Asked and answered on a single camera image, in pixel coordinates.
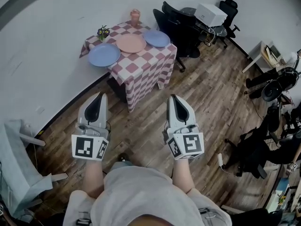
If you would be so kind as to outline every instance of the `pink plate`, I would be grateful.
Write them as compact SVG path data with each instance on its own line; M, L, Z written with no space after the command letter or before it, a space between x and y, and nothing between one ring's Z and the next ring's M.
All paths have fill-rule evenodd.
M135 54L144 50L146 41L141 35L128 33L120 36L116 45L123 52Z

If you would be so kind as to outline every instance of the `blue plate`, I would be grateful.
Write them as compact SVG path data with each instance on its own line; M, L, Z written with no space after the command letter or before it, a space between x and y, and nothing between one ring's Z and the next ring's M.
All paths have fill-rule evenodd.
M95 46L88 54L89 62L98 67L107 67L115 63L120 57L120 49L110 43Z
M169 37L157 30L149 30L143 34L143 37L148 44L158 48L165 47L170 43Z

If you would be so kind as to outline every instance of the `black desk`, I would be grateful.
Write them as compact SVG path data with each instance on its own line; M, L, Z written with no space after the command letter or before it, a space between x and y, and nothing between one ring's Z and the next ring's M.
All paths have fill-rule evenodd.
M182 8L180 11L189 15L194 15L196 10L197 10L196 8ZM197 19L196 26L207 33L210 34L215 33L215 35L218 37L226 37L228 34L226 28L222 25L217 27L212 27L212 29L214 30L213 32L212 29L208 28L205 24L203 24L201 21Z

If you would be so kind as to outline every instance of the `plate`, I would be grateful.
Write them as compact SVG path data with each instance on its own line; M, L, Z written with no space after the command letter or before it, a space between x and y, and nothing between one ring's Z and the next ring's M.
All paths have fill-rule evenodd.
M149 30L143 34L143 37L148 44L158 48L166 47L170 43L169 37L157 30Z
M115 63L120 57L120 50L116 45L101 43L90 50L89 62L98 67L107 67Z
M120 36L116 41L116 45L123 52L135 54L144 50L146 42L142 36L128 33Z

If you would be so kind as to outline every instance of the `cloth-covered table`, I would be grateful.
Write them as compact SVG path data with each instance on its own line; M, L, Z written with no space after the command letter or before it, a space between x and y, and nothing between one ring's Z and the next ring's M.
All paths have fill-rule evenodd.
M104 42L115 44L116 40L127 33L141 35L150 28L139 23L136 27L130 21L121 23L110 29L110 35ZM90 49L102 42L96 35L85 40L79 57L88 54ZM164 48L155 48L146 45L145 49L137 54L121 52L119 60L107 67L111 76L119 85L125 84L129 112L133 111L139 100L144 98L157 83L162 89L169 83L174 68L177 48L169 44Z

